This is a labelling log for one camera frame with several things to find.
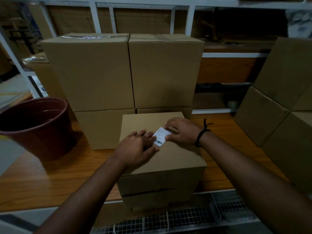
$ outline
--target wooden table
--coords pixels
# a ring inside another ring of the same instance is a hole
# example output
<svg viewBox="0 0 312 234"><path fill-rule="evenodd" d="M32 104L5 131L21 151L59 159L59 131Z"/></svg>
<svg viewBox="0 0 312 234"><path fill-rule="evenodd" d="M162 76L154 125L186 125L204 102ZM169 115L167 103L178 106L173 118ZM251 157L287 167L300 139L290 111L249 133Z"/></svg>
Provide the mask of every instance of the wooden table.
<svg viewBox="0 0 312 234"><path fill-rule="evenodd" d="M287 179L277 166L248 138L230 114L197 114L191 120L203 124L203 118L213 123L209 128L244 154ZM58 161L41 163L28 152L22 154L0 177L0 212L55 207L62 204L114 150L92 151L78 123L73 123L77 145ZM231 189L233 186L221 169L202 150L207 163L196 192ZM115 185L106 201L121 200Z"/></svg>

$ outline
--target black string bracelet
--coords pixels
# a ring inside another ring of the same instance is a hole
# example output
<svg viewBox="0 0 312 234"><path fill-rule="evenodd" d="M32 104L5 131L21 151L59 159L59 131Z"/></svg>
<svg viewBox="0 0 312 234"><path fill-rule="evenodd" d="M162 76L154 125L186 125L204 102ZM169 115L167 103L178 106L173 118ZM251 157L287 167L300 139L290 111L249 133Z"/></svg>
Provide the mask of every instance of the black string bracelet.
<svg viewBox="0 0 312 234"><path fill-rule="evenodd" d="M206 124L206 118L204 118L204 129L203 129L203 130L198 134L198 136L197 136L197 140L196 140L196 142L195 142L195 146L196 146L196 147L198 147L198 148L201 147L201 146L198 144L198 143L199 143L199 139L201 138L201 136L202 136L206 131L211 131L211 130L207 129L207 126L208 126L208 125L211 125L211 124L213 124L213 123Z"/></svg>

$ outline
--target dark red bucket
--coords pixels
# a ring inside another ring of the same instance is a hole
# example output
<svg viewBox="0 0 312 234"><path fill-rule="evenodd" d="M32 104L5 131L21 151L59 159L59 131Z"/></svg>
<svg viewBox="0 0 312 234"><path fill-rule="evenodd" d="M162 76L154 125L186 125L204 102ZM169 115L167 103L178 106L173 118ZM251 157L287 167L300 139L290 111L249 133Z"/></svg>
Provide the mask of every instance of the dark red bucket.
<svg viewBox="0 0 312 234"><path fill-rule="evenodd" d="M17 104L0 113L0 134L41 160L57 159L76 144L67 109L68 102L59 98Z"/></svg>

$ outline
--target cardboard box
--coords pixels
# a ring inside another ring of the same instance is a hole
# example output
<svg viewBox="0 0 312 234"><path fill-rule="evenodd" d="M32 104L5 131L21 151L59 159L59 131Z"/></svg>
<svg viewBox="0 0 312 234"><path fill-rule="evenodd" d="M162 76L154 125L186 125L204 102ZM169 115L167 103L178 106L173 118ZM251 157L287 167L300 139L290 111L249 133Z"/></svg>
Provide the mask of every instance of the cardboard box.
<svg viewBox="0 0 312 234"><path fill-rule="evenodd" d="M257 146L261 146L288 112L277 102L250 87L234 120Z"/></svg>
<svg viewBox="0 0 312 234"><path fill-rule="evenodd" d="M91 149L114 149L119 143L122 115L135 109L75 112Z"/></svg>
<svg viewBox="0 0 312 234"><path fill-rule="evenodd" d="M36 55L31 55L30 57L24 58L22 61L25 66L36 73L49 97L66 99L66 95L45 53L41 52ZM71 121L76 120L76 116L70 106L68 108L68 114Z"/></svg>
<svg viewBox="0 0 312 234"><path fill-rule="evenodd" d="M120 140L143 128L156 132L181 112L123 115ZM125 205L133 210L166 207L190 199L206 163L194 145L166 141L143 166L126 171L117 185Z"/></svg>
<svg viewBox="0 0 312 234"><path fill-rule="evenodd" d="M311 40L279 38L253 87L288 110L312 110L311 58Z"/></svg>
<svg viewBox="0 0 312 234"><path fill-rule="evenodd" d="M74 112L134 108L129 34L70 34L41 41Z"/></svg>
<svg viewBox="0 0 312 234"><path fill-rule="evenodd" d="M203 41L183 34L132 34L129 52L135 106L191 106L203 47Z"/></svg>
<svg viewBox="0 0 312 234"><path fill-rule="evenodd" d="M192 107L173 107L173 108L138 108L138 114L144 113L162 113L162 112L182 112L183 116L187 119L191 118Z"/></svg>
<svg viewBox="0 0 312 234"><path fill-rule="evenodd" d="M261 148L299 191L312 192L312 112L289 113Z"/></svg>

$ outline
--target wire mesh grid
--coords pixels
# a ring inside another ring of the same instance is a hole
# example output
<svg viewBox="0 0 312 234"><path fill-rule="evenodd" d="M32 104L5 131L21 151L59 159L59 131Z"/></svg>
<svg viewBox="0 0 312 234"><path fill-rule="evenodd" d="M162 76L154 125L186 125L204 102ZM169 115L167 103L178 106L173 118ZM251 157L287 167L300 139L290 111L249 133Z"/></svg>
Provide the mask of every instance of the wire mesh grid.
<svg viewBox="0 0 312 234"><path fill-rule="evenodd" d="M145 233L162 233L168 231L167 214L159 213L144 218Z"/></svg>
<svg viewBox="0 0 312 234"><path fill-rule="evenodd" d="M212 193L212 198L218 216L218 226L259 221L235 190Z"/></svg>
<svg viewBox="0 0 312 234"><path fill-rule="evenodd" d="M212 227L215 217L210 207L193 207L168 212L169 230L186 231Z"/></svg>
<svg viewBox="0 0 312 234"><path fill-rule="evenodd" d="M178 209L126 220L113 226L93 229L91 233L162 234L259 221L235 190L211 193L211 199L208 207Z"/></svg>
<svg viewBox="0 0 312 234"><path fill-rule="evenodd" d="M142 218L135 218L115 224L113 232L114 234L128 234L128 233L141 233L142 231L143 231Z"/></svg>

